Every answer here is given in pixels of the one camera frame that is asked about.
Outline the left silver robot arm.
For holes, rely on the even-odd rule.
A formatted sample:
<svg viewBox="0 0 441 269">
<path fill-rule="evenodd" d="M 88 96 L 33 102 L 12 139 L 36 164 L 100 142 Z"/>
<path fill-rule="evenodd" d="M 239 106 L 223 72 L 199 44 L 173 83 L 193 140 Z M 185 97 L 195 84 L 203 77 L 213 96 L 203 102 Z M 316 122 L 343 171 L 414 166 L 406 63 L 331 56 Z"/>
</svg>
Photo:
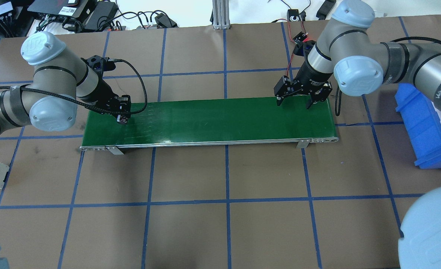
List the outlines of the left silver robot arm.
<svg viewBox="0 0 441 269">
<path fill-rule="evenodd" d="M 130 96 L 115 94 L 102 77 L 114 70 L 114 60 L 81 58 L 49 32 L 28 37 L 21 55 L 34 67 L 34 80 L 0 87 L 0 135 L 29 125 L 45 132 L 65 131 L 74 125 L 78 106 L 114 116 L 119 124 L 127 123 Z"/>
</svg>

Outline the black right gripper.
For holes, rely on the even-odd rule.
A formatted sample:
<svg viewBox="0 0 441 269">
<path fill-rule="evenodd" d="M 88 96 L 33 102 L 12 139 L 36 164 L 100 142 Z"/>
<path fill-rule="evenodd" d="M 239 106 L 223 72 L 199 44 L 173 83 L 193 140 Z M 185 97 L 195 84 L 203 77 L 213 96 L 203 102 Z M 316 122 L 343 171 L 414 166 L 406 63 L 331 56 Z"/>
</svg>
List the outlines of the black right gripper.
<svg viewBox="0 0 441 269">
<path fill-rule="evenodd" d="M 323 85 L 313 85 L 311 83 L 301 83 L 297 80 L 291 81 L 289 77 L 283 75 L 274 87 L 274 96 L 277 106 L 281 106 L 286 97 L 293 95 L 310 96 L 306 102 L 306 109 L 310 109 L 313 104 L 324 102 L 332 92 L 330 82 Z"/>
</svg>

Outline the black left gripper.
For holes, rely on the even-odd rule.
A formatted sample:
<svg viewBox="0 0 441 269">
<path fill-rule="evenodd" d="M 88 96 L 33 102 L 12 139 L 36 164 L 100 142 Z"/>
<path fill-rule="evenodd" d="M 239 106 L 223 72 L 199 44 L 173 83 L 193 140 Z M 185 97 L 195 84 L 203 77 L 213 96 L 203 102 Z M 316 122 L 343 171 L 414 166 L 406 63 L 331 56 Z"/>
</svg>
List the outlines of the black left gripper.
<svg viewBox="0 0 441 269">
<path fill-rule="evenodd" d="M 131 117 L 131 105 L 130 95 L 115 96 L 106 102 L 105 109 L 108 114 L 117 117 L 118 124 L 125 125 Z"/>
</svg>

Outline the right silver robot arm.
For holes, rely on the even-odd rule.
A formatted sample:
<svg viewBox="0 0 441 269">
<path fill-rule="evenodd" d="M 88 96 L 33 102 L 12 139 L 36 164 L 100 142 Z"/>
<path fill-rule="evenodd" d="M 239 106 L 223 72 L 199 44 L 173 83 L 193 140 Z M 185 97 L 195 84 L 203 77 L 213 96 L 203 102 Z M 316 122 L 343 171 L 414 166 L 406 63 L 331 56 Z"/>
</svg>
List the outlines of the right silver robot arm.
<svg viewBox="0 0 441 269">
<path fill-rule="evenodd" d="M 348 96 L 370 94 L 383 84 L 412 84 L 441 112 L 441 40 L 410 36 L 373 44 L 367 30 L 374 18 L 367 3 L 343 1 L 318 40 L 297 44 L 304 62 L 296 77 L 284 75 L 275 85 L 277 105 L 296 95 L 310 97 L 307 108 L 325 101 L 334 76 Z"/>
</svg>

